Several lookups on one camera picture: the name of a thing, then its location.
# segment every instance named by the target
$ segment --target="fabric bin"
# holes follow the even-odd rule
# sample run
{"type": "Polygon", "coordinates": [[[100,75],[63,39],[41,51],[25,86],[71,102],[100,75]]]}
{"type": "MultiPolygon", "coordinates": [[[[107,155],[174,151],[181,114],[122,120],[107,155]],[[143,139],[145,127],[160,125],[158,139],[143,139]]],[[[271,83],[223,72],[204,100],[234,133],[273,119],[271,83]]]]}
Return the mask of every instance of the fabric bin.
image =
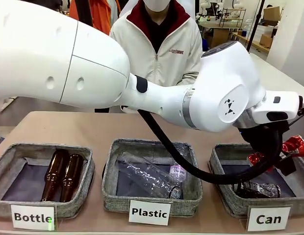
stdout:
{"type": "MultiPolygon", "coordinates": [[[[57,218],[74,217],[87,197],[93,173],[94,162],[89,148],[63,144],[14,144],[0,157],[0,217],[11,217],[10,205],[54,206],[57,218]],[[66,149],[69,154],[84,157],[79,186],[69,202],[40,202],[44,176],[57,149],[66,149]]],[[[61,187],[56,193],[58,200],[60,192],[61,187]]]]}
{"type": "MultiPolygon", "coordinates": [[[[247,144],[219,144],[212,151],[209,167],[214,174],[225,174],[225,169],[229,166],[247,167],[249,166],[247,157],[252,153],[254,151],[247,144]]],[[[274,169],[252,180],[259,184],[278,184],[282,191],[281,198],[244,199],[234,193],[231,185],[218,185],[225,209],[236,218],[247,218],[249,206],[291,205],[291,215],[304,215],[304,160],[294,158],[294,162],[297,171],[289,176],[284,176],[280,170],[274,169]]]]}
{"type": "MultiPolygon", "coordinates": [[[[175,147],[194,166],[197,165],[192,147],[186,143],[175,142],[175,147]]],[[[154,164],[172,165],[175,161],[159,141],[117,139],[113,141],[106,162],[102,181],[104,208],[111,212],[129,212],[130,201],[146,201],[171,204],[170,216],[192,217],[203,197],[201,180],[187,173],[182,183],[183,199],[165,199],[151,197],[117,196],[119,170],[115,166],[116,159],[124,152],[144,157],[154,164]]]]}

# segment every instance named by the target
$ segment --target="orange jacket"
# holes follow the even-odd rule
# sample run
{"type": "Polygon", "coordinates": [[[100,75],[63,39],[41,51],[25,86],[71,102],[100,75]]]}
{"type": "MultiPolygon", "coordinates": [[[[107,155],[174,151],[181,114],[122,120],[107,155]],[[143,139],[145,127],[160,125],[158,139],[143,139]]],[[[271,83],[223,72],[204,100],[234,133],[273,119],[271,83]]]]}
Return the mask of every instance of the orange jacket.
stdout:
{"type": "MultiPolygon", "coordinates": [[[[118,0],[117,3],[118,11],[120,12],[120,6],[118,0]]],[[[101,32],[109,35],[111,30],[111,8],[107,3],[107,0],[89,0],[93,27],[100,30],[101,32]]],[[[69,9],[69,16],[76,20],[79,20],[76,2],[72,0],[69,9]]]]}

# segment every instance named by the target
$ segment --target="robot logo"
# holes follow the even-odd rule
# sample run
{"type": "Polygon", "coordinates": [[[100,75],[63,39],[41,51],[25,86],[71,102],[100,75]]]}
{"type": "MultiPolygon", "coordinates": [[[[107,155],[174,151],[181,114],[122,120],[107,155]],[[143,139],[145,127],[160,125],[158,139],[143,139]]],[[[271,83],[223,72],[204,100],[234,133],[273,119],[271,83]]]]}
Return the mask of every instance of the robot logo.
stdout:
{"type": "Polygon", "coordinates": [[[231,109],[231,106],[233,104],[233,102],[235,102],[234,100],[231,102],[230,99],[226,100],[224,104],[227,104],[228,103],[228,108],[229,108],[229,111],[227,113],[225,113],[225,116],[227,116],[228,114],[235,114],[235,112],[231,109]]]}

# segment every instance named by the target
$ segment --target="metal rack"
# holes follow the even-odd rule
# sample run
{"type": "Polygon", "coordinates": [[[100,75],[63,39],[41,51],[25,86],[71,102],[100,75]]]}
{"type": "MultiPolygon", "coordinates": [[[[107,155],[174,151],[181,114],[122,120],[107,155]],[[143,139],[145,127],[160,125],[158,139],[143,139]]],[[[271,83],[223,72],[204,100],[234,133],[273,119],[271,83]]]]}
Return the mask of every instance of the metal rack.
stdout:
{"type": "Polygon", "coordinates": [[[219,26],[224,27],[224,24],[227,21],[236,21],[237,22],[236,27],[241,28],[242,24],[243,24],[243,21],[244,21],[244,18],[245,18],[245,14],[246,14],[246,9],[223,8],[222,17],[221,17],[219,26]],[[228,19],[227,18],[229,16],[229,14],[233,11],[239,11],[240,12],[238,19],[228,19]]]}

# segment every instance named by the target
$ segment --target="white face mask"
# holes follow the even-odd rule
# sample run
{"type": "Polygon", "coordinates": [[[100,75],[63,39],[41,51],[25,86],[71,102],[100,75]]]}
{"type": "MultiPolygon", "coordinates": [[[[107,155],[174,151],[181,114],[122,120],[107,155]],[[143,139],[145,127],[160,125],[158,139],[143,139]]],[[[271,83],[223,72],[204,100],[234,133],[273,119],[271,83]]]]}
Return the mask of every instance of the white face mask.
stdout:
{"type": "Polygon", "coordinates": [[[165,10],[171,0],[143,0],[151,11],[160,12],[165,10]]]}

